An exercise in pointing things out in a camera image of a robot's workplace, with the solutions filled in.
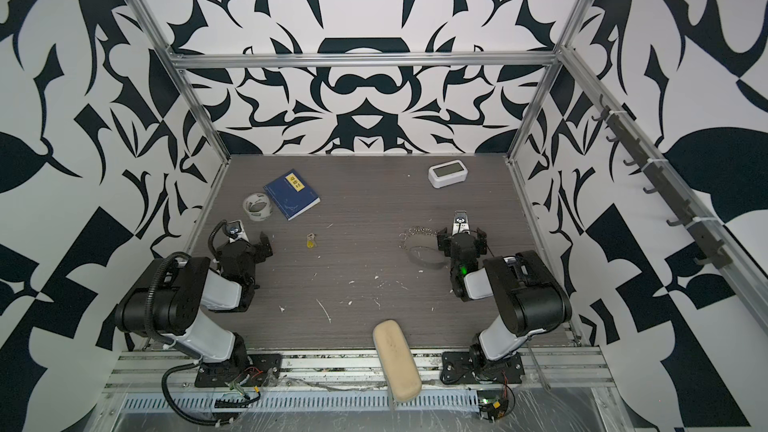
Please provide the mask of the metal plate with keyrings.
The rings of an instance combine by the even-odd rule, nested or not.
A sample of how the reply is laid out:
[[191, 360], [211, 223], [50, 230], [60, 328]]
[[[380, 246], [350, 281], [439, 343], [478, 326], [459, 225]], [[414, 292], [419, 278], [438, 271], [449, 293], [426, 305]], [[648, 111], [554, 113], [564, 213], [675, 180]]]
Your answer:
[[426, 227], [409, 227], [399, 235], [400, 247], [408, 259], [422, 269], [440, 270], [450, 259], [438, 247], [437, 233]]

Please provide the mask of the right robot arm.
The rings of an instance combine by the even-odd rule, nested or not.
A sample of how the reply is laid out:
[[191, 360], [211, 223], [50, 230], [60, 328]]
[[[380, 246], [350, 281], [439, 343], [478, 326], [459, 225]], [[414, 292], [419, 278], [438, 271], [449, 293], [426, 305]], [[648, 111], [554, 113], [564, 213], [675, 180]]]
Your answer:
[[493, 299], [497, 316], [469, 349], [472, 372], [488, 378], [511, 365], [532, 338], [571, 320], [570, 300], [534, 250], [495, 256], [481, 230], [437, 233], [438, 250], [449, 258], [450, 280], [464, 302]]

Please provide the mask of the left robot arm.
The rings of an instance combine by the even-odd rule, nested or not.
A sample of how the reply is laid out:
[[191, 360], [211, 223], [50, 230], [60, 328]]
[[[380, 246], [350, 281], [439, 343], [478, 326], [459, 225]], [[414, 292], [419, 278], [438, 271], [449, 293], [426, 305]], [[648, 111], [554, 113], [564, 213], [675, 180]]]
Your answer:
[[266, 234], [252, 243], [240, 232], [211, 258], [176, 252], [156, 259], [116, 306], [115, 324], [197, 360], [216, 382], [241, 374], [251, 366], [244, 339], [206, 313], [247, 311], [259, 288], [256, 266], [272, 255]]

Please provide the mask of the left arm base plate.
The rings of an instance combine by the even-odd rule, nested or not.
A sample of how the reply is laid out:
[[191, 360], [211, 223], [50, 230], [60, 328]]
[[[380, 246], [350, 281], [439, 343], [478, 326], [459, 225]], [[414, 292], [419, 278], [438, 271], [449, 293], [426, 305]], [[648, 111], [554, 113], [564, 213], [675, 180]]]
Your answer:
[[196, 388], [221, 388], [236, 382], [242, 387], [269, 386], [281, 374], [283, 356], [279, 353], [249, 354], [242, 363], [234, 359], [221, 363], [203, 363], [195, 378]]

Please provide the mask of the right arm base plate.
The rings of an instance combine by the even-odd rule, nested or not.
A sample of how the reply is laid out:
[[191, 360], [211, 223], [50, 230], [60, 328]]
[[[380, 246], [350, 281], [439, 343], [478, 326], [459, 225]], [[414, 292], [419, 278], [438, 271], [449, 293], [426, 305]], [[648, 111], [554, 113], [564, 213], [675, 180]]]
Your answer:
[[523, 382], [525, 369], [519, 355], [506, 361], [481, 362], [470, 352], [441, 354], [440, 381], [444, 385], [504, 384], [517, 385]]

